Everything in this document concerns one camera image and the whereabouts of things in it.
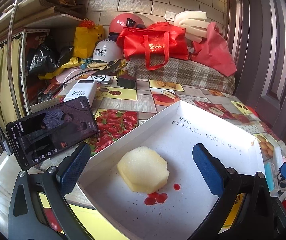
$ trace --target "metal screw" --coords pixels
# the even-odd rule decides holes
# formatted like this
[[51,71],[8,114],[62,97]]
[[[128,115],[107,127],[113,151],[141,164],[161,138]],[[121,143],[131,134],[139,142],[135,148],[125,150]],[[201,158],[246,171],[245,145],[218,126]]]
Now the metal screw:
[[264,174],[262,173],[262,172],[258,172],[258,176],[261,178],[261,179],[263,179],[264,178]]
[[227,168],[227,172],[229,174],[234,174],[236,172],[236,170],[234,170],[233,168]]
[[51,167],[49,167],[49,168],[47,169],[47,171],[48,171],[49,173],[53,173],[54,171],[56,171],[56,167],[55,167],[55,166],[51,166]]
[[25,174],[26,174],[26,171],[20,171],[19,176],[22,178],[25,176]]

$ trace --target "yellow plastic bag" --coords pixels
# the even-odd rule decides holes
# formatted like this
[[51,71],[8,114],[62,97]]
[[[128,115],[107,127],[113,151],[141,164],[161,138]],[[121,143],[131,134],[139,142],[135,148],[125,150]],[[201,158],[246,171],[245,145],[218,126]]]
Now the yellow plastic bag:
[[104,37],[102,25],[93,28],[76,27],[74,35],[73,56],[80,58],[92,57],[96,44]]
[[38,75],[38,78],[39,79],[52,79],[53,77],[60,75],[65,68],[78,67],[81,64],[82,64],[82,61],[79,60],[79,58],[71,57],[69,62],[63,64],[61,67],[57,68],[54,72],[51,72],[51,73],[48,72],[45,74],[45,76]]

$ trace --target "smartphone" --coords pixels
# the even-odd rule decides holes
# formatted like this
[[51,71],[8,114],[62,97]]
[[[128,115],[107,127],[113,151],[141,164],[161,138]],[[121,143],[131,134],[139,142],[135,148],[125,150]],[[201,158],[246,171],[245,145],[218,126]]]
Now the smartphone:
[[6,125],[23,170],[97,134],[99,127],[85,96],[60,103]]

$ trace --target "striped shirt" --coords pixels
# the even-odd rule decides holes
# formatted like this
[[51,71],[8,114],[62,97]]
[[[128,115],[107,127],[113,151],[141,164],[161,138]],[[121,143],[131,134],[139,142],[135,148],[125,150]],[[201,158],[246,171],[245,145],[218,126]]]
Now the striped shirt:
[[62,120],[63,112],[60,109],[55,109],[52,111],[49,111],[45,114],[45,117],[43,118],[43,123],[46,125],[46,129],[53,129],[55,127],[58,127],[59,125],[64,123],[64,120]]

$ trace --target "white shelf board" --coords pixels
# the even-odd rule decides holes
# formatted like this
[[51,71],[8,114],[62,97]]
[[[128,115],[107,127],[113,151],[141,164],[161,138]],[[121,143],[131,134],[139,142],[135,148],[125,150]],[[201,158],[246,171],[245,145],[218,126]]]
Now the white shelf board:
[[71,15],[60,14],[27,24],[24,26],[24,28],[53,29],[63,27],[77,27],[81,21],[81,19]]

